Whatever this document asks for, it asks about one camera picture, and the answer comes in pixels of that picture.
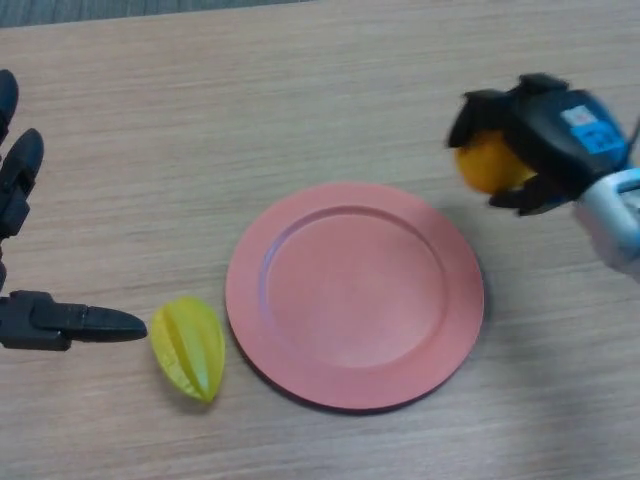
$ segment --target wood grain surface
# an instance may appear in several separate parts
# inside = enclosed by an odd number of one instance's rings
[[[167,387],[147,341],[0,351],[0,478],[640,476],[638,285],[599,263],[568,209],[489,210],[443,148],[463,91],[528,71],[593,89],[629,127],[637,0],[323,0],[4,30],[0,45],[22,87],[8,142],[30,126],[46,142],[30,217],[3,245],[6,291],[147,320],[181,294],[223,312],[252,219],[359,180],[448,215],[491,304],[451,381],[380,416],[294,404],[233,346],[209,410]]]

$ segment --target plate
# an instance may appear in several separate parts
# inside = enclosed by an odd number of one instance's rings
[[[360,183],[279,201],[244,233],[226,280],[229,322],[251,364],[285,392],[384,410],[442,384],[484,313],[475,255],[420,198]]]

